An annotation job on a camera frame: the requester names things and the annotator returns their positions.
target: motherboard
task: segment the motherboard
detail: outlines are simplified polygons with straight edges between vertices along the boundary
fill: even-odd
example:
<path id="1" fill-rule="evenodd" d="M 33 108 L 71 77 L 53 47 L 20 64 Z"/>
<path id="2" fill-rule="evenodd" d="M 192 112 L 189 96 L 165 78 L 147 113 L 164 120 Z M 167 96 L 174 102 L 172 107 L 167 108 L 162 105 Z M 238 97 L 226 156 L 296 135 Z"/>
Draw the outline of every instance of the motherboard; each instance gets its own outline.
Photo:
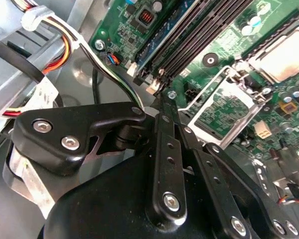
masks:
<path id="1" fill-rule="evenodd" d="M 115 0 L 90 44 L 175 99 L 202 142 L 299 152 L 299 0 Z"/>

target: black cable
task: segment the black cable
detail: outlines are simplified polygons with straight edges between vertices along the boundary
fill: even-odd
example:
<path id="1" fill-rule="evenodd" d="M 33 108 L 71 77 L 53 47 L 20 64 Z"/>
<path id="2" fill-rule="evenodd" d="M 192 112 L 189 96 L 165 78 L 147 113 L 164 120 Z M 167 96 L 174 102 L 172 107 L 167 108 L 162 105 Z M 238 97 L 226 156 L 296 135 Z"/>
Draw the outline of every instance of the black cable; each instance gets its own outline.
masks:
<path id="1" fill-rule="evenodd" d="M 100 91 L 99 91 L 99 82 L 98 82 L 98 71 L 93 68 L 92 73 L 92 90 L 93 90 L 93 99 L 95 104 L 99 104 L 100 100 Z"/>
<path id="2" fill-rule="evenodd" d="M 13 51 L 8 46 L 4 45 L 0 41 L 0 58 L 2 58 L 7 63 L 11 64 L 21 72 L 25 73 L 30 79 L 32 79 L 37 84 L 42 81 L 45 75 L 37 69 L 34 65 L 24 59 L 21 55 Z M 59 107 L 63 106 L 63 101 L 60 95 L 55 99 Z"/>

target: beige connector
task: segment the beige connector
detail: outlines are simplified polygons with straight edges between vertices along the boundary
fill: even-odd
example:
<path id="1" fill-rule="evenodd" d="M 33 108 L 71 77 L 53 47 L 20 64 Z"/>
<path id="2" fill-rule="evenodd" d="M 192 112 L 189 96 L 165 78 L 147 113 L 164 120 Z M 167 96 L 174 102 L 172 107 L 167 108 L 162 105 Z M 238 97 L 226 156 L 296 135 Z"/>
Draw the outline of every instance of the beige connector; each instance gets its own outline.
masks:
<path id="1" fill-rule="evenodd" d="M 254 128 L 255 128 L 256 135 L 258 135 L 262 139 L 268 138 L 269 136 L 272 135 L 270 128 L 263 120 L 254 124 Z"/>

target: screw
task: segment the screw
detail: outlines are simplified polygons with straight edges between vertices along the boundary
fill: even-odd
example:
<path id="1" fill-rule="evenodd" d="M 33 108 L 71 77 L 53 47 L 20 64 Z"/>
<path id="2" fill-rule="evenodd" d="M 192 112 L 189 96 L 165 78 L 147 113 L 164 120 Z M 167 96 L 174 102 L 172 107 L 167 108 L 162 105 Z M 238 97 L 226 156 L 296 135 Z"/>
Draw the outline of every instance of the screw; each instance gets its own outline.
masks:
<path id="1" fill-rule="evenodd" d="M 173 212 L 177 212 L 179 210 L 179 201 L 178 199 L 170 193 L 166 193 L 164 195 L 164 203 Z"/>
<path id="2" fill-rule="evenodd" d="M 185 127 L 185 129 L 184 129 L 187 133 L 191 133 L 191 129 L 190 129 L 190 127 Z"/>
<path id="3" fill-rule="evenodd" d="M 269 87 L 265 87 L 265 88 L 263 88 L 263 90 L 262 90 L 261 92 L 263 93 L 263 95 L 267 95 L 267 94 L 269 94 L 271 91 L 272 91 L 271 88 L 269 88 Z"/>
<path id="4" fill-rule="evenodd" d="M 287 223 L 287 227 L 288 227 L 288 229 L 293 233 L 293 234 L 295 234 L 296 236 L 298 236 L 298 231 L 297 231 L 297 229 L 294 227 L 294 225 L 292 225 L 291 224 L 291 222 L 289 222 L 289 221 L 286 221 L 286 223 Z"/>
<path id="5" fill-rule="evenodd" d="M 231 218 L 231 225 L 243 237 L 247 234 L 244 224 L 237 217 Z"/>
<path id="6" fill-rule="evenodd" d="M 170 91 L 168 93 L 168 97 L 171 99 L 171 100 L 174 100 L 176 98 L 177 94 L 175 91 Z"/>
<path id="7" fill-rule="evenodd" d="M 285 229 L 283 228 L 283 226 L 281 226 L 281 224 L 280 224 L 278 221 L 273 220 L 273 223 L 274 223 L 275 228 L 276 228 L 282 235 L 286 234 Z"/>
<path id="8" fill-rule="evenodd" d="M 69 150 L 77 150 L 80 147 L 80 142 L 73 136 L 66 136 L 61 140 L 63 147 Z"/>
<path id="9" fill-rule="evenodd" d="M 263 158 L 263 154 L 262 153 L 257 153 L 256 154 L 256 159 L 262 159 Z"/>
<path id="10" fill-rule="evenodd" d="M 169 123 L 169 118 L 168 118 L 167 116 L 162 116 L 162 119 L 163 119 L 165 122 Z"/>
<path id="11" fill-rule="evenodd" d="M 137 114 L 137 115 L 141 115 L 142 114 L 142 111 L 139 108 L 137 108 L 137 107 L 132 107 L 132 111 L 135 114 Z"/>
<path id="12" fill-rule="evenodd" d="M 212 148 L 216 153 L 219 153 L 219 149 L 216 146 L 213 145 Z"/>
<path id="13" fill-rule="evenodd" d="M 97 39 L 95 41 L 95 48 L 98 50 L 98 51 L 103 51 L 105 49 L 105 43 L 104 41 L 100 40 L 100 39 Z"/>
<path id="14" fill-rule="evenodd" d="M 39 120 L 33 123 L 33 128 L 40 133 L 48 133 L 52 130 L 50 123 L 44 120 Z"/>

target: green circuit board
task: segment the green circuit board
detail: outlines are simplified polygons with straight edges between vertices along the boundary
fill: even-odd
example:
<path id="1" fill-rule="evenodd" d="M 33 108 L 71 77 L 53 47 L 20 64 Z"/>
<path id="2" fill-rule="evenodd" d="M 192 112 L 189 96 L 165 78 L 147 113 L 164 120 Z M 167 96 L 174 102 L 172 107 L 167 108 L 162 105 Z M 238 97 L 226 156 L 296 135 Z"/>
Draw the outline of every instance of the green circuit board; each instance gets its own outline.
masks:
<path id="1" fill-rule="evenodd" d="M 91 38 L 90 45 L 97 50 L 95 42 L 103 41 L 105 49 L 97 51 L 99 56 L 105 59 L 107 52 L 116 53 L 120 55 L 120 66 L 128 69 L 137 51 L 173 11 L 177 0 L 164 0 L 162 3 L 162 10 L 155 12 L 151 8 L 152 0 L 139 0 L 134 5 L 127 4 L 125 0 L 115 0 Z M 138 20 L 143 10 L 150 11 L 153 17 L 148 26 Z"/>
<path id="2" fill-rule="evenodd" d="M 253 28 L 253 32 L 249 36 L 243 36 L 238 24 L 251 12 L 258 12 L 264 6 L 270 6 L 270 10 L 261 15 L 261 24 Z M 255 0 L 253 3 L 236 18 L 218 37 L 216 37 L 187 67 L 177 76 L 171 85 L 171 90 L 177 93 L 176 102 L 180 108 L 186 107 L 189 103 L 186 99 L 186 85 L 191 85 L 194 89 L 202 89 L 211 79 L 225 66 L 233 63 L 235 57 L 242 56 L 251 49 L 256 48 L 261 41 L 264 41 L 267 36 L 275 33 L 279 26 L 293 11 L 299 10 L 299 0 Z M 217 67 L 205 67 L 203 65 L 203 57 L 207 53 L 216 53 L 219 57 Z M 266 80 L 259 74 L 251 74 L 262 85 L 265 85 Z M 294 101 L 297 106 L 297 111 L 291 115 L 282 115 L 276 112 L 280 106 L 278 94 L 286 91 L 289 86 L 295 86 L 299 81 L 299 74 L 291 79 L 288 79 L 280 84 L 275 84 L 275 93 L 273 98 L 268 103 L 271 109 L 268 112 L 261 111 L 250 122 L 245 129 L 245 132 L 253 132 L 253 125 L 256 122 L 263 120 L 271 129 L 273 135 L 261 139 L 255 136 L 248 148 L 237 144 L 237 146 L 245 153 L 250 155 L 261 155 L 262 159 L 270 158 L 269 149 L 280 149 L 279 139 L 284 138 L 288 144 L 294 145 L 299 149 L 299 103 Z M 200 109 L 201 104 L 195 104 L 186 113 L 192 117 Z M 218 137 L 223 137 L 232 128 L 234 123 L 245 116 L 248 112 L 246 106 L 239 100 L 222 95 L 219 91 L 214 97 L 214 103 L 206 109 L 199 118 L 198 124 L 202 124 L 210 132 Z M 280 127 L 283 122 L 289 122 L 294 127 L 294 131 L 286 134 Z"/>

